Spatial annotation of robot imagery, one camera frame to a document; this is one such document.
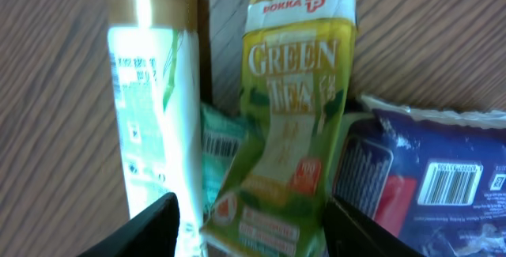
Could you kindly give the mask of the green yellow juice carton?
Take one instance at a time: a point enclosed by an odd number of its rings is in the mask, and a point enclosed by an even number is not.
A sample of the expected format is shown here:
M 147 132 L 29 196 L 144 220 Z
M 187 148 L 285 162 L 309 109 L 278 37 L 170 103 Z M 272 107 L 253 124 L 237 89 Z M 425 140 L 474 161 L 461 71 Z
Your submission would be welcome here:
M 240 113 L 246 135 L 201 234 L 238 256 L 320 256 L 345 109 L 356 0 L 250 0 Z

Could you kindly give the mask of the white Pantene tube gold cap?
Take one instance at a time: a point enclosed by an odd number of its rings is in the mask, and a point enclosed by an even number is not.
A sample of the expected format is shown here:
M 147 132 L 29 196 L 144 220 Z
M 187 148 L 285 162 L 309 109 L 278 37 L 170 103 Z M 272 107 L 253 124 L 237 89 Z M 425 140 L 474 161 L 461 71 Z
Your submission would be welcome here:
M 204 256 L 198 0 L 107 1 L 129 213 L 136 217 L 174 193 L 176 254 Z

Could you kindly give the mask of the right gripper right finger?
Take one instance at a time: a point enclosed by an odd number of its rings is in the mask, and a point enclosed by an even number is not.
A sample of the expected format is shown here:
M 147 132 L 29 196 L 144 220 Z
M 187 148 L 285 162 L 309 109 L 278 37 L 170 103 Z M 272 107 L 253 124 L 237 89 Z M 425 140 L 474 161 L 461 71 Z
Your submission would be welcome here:
M 330 257 L 422 257 L 340 197 L 328 199 L 323 230 Z

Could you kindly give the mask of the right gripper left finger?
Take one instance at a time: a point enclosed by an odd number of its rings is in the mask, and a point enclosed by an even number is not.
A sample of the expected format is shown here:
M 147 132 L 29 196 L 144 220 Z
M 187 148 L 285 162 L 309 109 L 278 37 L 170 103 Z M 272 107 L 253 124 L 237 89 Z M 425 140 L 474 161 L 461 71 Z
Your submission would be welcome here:
M 169 192 L 78 257 L 172 257 L 179 224 L 178 199 Z

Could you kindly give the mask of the mint green wipes pack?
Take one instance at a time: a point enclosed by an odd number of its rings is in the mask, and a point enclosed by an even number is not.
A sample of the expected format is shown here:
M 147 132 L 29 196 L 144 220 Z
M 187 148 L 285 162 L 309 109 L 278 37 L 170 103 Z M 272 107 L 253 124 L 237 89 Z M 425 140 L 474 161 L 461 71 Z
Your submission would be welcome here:
M 246 121 L 242 117 L 228 117 L 208 104 L 201 104 L 201 128 L 202 197 L 206 221 L 246 136 Z

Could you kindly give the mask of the purple snack package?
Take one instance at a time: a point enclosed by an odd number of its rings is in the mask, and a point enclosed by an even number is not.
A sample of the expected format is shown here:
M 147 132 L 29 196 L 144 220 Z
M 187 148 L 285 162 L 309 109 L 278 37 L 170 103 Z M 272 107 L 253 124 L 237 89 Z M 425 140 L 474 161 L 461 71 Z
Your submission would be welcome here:
M 362 96 L 346 105 L 333 196 L 426 256 L 505 253 L 505 114 Z

